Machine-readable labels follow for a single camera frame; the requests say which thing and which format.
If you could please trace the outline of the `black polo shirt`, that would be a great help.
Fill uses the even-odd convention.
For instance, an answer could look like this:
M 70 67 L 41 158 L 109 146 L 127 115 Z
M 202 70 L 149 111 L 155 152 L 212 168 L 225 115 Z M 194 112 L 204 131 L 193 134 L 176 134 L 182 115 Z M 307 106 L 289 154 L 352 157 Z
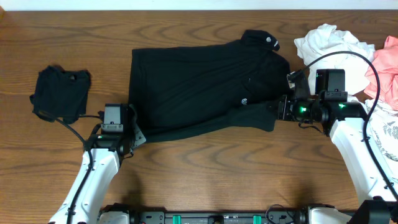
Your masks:
M 273 131 L 277 100 L 290 93 L 279 48 L 270 33 L 247 30 L 221 45 L 134 49 L 129 103 L 147 142 L 228 127 Z

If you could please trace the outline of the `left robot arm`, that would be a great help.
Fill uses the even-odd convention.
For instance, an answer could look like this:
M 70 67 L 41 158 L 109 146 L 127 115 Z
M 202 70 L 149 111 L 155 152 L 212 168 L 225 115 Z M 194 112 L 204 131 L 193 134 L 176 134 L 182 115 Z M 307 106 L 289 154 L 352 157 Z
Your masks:
M 130 104 L 107 104 L 102 123 L 83 143 L 78 175 L 50 223 L 130 223 L 129 210 L 120 204 L 101 209 L 104 196 L 124 159 L 146 142 Z

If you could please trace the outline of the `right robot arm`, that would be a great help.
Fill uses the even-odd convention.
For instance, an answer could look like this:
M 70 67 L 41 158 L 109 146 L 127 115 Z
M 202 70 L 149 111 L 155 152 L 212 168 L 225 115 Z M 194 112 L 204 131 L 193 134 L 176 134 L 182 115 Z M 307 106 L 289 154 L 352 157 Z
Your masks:
M 371 137 L 366 122 L 369 113 L 361 103 L 348 101 L 344 70 L 318 70 L 314 98 L 303 71 L 288 74 L 287 81 L 293 92 L 277 103 L 278 119 L 296 121 L 301 128 L 322 125 L 322 133 L 346 164 L 359 201 L 353 214 L 326 204 L 307 205 L 290 222 L 397 223 L 397 181 Z

